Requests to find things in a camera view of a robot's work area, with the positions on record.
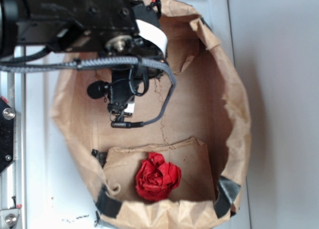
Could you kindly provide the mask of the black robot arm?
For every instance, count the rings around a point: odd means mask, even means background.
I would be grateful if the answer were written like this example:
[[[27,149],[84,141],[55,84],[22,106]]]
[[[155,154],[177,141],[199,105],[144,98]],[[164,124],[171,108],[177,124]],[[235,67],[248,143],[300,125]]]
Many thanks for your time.
[[[0,0],[0,68],[15,73],[136,66],[136,77],[171,73],[165,51],[142,36],[159,25],[161,1]],[[49,53],[103,52],[96,60],[34,65]]]

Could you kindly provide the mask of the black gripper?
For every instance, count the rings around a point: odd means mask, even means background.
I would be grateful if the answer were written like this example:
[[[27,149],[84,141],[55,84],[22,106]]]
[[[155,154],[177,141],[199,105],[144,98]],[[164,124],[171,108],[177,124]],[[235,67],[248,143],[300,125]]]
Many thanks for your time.
[[[106,42],[105,54],[164,60],[167,37],[161,30],[160,16],[156,4],[116,4],[107,13],[112,36]]]

